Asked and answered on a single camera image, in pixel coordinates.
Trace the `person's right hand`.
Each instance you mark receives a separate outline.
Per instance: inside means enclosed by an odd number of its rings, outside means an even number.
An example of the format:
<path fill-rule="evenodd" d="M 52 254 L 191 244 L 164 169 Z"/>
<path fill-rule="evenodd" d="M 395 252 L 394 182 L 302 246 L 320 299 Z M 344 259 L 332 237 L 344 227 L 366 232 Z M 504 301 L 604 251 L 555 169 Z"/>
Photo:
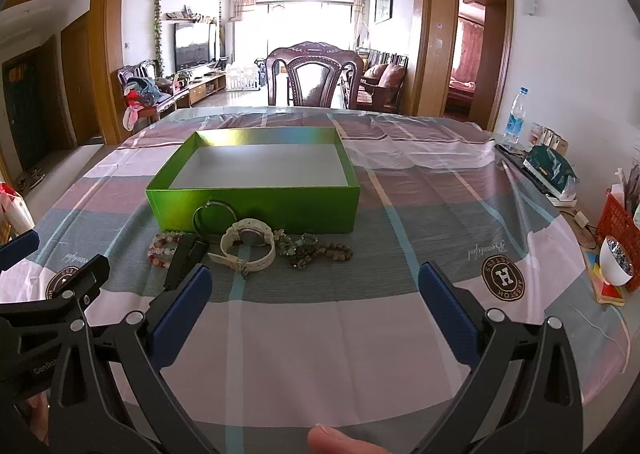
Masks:
<path fill-rule="evenodd" d="M 318 454 L 388 454 L 382 446 L 353 439 L 323 424 L 309 430 L 307 444 L 311 452 Z"/>

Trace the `person's left hand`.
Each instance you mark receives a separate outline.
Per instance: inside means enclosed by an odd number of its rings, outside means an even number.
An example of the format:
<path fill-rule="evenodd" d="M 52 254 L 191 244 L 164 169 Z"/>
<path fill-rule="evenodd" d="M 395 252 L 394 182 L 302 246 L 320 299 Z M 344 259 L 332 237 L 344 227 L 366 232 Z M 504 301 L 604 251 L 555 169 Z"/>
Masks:
<path fill-rule="evenodd" d="M 30 431 L 44 444 L 49 444 L 49 402 L 42 392 L 26 400 L 30 412 Z"/>

